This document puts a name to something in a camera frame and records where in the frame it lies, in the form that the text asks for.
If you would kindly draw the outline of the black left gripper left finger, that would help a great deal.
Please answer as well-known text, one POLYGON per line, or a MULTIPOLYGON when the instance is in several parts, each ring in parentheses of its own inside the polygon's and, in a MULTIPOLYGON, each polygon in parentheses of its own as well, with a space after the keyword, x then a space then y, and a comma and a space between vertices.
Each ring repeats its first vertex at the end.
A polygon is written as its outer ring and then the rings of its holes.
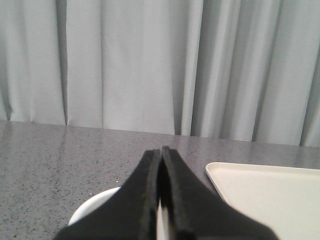
POLYGON ((55 239, 155 240, 160 166, 160 150, 145 151, 133 173, 110 199, 60 230, 55 239))

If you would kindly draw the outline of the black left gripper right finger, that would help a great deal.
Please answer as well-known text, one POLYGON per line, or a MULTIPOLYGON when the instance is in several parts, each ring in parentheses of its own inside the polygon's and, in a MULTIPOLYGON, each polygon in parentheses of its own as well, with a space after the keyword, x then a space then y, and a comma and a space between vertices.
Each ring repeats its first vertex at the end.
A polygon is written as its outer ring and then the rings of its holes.
POLYGON ((161 203, 171 240, 276 240, 266 225, 225 203, 192 172, 176 149, 164 146, 159 172, 161 203))

